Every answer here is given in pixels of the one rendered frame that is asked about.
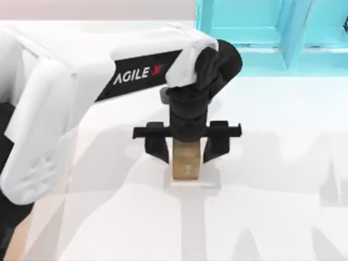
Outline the light blue rack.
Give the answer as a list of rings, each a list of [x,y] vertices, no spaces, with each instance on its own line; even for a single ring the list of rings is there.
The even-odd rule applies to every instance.
[[[195,25],[239,50],[244,76],[348,77],[348,0],[196,0]]]

